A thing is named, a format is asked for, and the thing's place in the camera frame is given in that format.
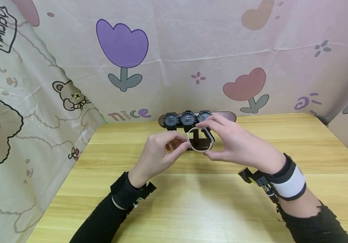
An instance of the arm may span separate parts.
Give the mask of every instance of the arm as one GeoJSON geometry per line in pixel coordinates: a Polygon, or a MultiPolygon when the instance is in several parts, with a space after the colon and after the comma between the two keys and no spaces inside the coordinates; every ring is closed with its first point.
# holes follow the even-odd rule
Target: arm
{"type": "Polygon", "coordinates": [[[111,186],[110,194],[80,226],[70,243],[111,242],[139,200],[154,190],[154,186],[151,188],[146,182],[169,168],[189,146],[186,137],[177,131],[151,135],[138,162],[111,186]],[[165,150],[169,143],[174,148],[170,154],[165,150]]]}
{"type": "MultiPolygon", "coordinates": [[[[220,115],[212,115],[197,127],[208,127],[215,131],[223,141],[223,151],[207,151],[205,156],[211,160],[227,161],[254,167],[269,178],[289,179],[289,170],[294,162],[277,151],[271,144],[258,138],[238,124],[220,115]]],[[[336,220],[335,215],[323,205],[306,187],[304,179],[297,185],[298,193],[287,199],[278,197],[278,209],[286,227],[297,243],[348,243],[348,235],[336,220]]]]}

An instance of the gray stem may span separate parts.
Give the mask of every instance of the gray stem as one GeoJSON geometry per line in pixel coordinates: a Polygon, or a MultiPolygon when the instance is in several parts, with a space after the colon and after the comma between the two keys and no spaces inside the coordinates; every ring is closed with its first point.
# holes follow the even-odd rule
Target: gray stem
{"type": "Polygon", "coordinates": [[[256,102],[255,102],[255,98],[252,97],[251,99],[248,100],[249,102],[249,107],[252,109],[252,113],[258,113],[258,108],[256,108],[256,102]]]}
{"type": "Polygon", "coordinates": [[[127,79],[128,79],[128,68],[121,67],[120,68],[120,82],[123,83],[123,84],[121,85],[120,90],[122,92],[126,92],[126,90],[127,90],[127,87],[126,87],[127,79]]]}

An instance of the white band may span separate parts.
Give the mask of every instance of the white band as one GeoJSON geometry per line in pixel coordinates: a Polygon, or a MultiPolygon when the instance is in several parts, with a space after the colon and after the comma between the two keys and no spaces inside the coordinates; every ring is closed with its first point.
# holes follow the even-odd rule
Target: white band
{"type": "MultiPolygon", "coordinates": [[[[207,133],[209,133],[209,131],[208,131],[206,128],[194,127],[194,128],[190,129],[190,130],[186,133],[186,140],[187,140],[189,143],[190,143],[189,133],[190,133],[191,131],[193,131],[193,130],[196,130],[196,129],[205,130],[205,131],[207,131],[207,133]]],[[[213,139],[212,139],[212,141],[210,142],[209,148],[208,148],[207,150],[204,150],[204,151],[195,149],[195,148],[192,146],[192,143],[190,143],[190,148],[193,149],[194,151],[198,152],[198,153],[204,153],[204,152],[206,152],[206,151],[208,151],[209,149],[212,148],[213,142],[214,142],[214,141],[213,141],[213,139]]]]}
{"type": "Polygon", "coordinates": [[[278,194],[285,198],[290,198],[298,195],[305,186],[305,176],[296,166],[289,180],[276,184],[271,182],[278,194]]]}

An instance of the white wrist strap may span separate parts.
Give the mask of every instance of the white wrist strap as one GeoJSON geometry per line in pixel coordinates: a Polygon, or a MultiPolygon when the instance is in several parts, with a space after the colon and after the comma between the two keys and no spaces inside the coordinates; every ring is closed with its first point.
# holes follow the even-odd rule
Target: white wrist strap
{"type": "Polygon", "coordinates": [[[306,189],[305,176],[300,169],[295,166],[291,177],[282,183],[271,182],[277,194],[286,200],[294,200],[300,197],[306,189]]]}
{"type": "MultiPolygon", "coordinates": [[[[189,133],[190,133],[191,131],[193,131],[193,130],[196,130],[196,129],[199,129],[199,130],[202,130],[202,129],[203,129],[203,130],[206,130],[206,131],[207,131],[206,128],[198,128],[198,127],[194,127],[194,128],[192,128],[192,129],[190,129],[190,130],[186,133],[186,140],[187,140],[189,143],[190,143],[189,133]]],[[[198,153],[204,153],[204,152],[208,151],[209,149],[211,149],[211,148],[212,148],[212,145],[213,145],[213,140],[210,142],[209,148],[208,148],[207,150],[204,150],[204,151],[197,150],[197,149],[195,149],[195,148],[192,146],[191,143],[190,143],[190,148],[193,149],[194,151],[198,152],[198,153]]]]}

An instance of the wooden watch stand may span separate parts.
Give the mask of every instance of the wooden watch stand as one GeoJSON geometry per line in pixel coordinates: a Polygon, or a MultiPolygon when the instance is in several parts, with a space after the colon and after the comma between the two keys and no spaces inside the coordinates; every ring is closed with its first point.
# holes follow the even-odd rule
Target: wooden watch stand
{"type": "MultiPolygon", "coordinates": [[[[235,122],[236,121],[236,115],[233,112],[230,111],[218,111],[218,112],[212,112],[212,114],[218,113],[221,116],[227,118],[230,121],[235,122]]],[[[161,115],[158,119],[158,123],[162,128],[166,128],[163,124],[163,119],[166,115],[161,115]]],[[[182,124],[178,125],[177,128],[183,128],[182,124]]],[[[207,150],[209,148],[210,142],[207,138],[199,138],[199,130],[195,129],[191,131],[190,133],[193,133],[193,138],[190,138],[190,143],[192,144],[193,148],[197,150],[207,150]]]]}

